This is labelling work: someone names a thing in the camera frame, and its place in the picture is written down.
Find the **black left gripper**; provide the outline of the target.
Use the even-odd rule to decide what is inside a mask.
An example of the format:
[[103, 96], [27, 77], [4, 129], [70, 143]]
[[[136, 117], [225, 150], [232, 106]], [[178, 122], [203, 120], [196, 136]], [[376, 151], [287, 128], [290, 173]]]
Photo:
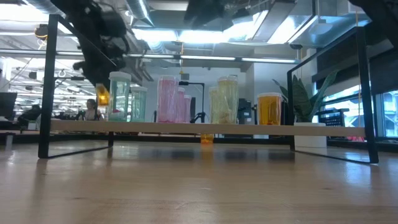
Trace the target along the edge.
[[109, 74], [126, 66], [123, 55], [130, 50], [126, 26], [121, 18], [76, 18], [74, 28], [84, 60], [73, 64], [74, 70], [83, 70], [85, 78], [96, 88], [101, 80], [109, 85]]

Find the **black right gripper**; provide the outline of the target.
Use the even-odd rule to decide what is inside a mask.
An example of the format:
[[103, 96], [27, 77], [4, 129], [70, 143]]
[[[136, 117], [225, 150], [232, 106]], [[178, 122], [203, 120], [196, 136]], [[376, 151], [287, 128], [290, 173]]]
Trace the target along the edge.
[[197, 30], [216, 20], [224, 31], [232, 26], [231, 16], [226, 12], [225, 6], [220, 0], [189, 0], [183, 21], [193, 30]]

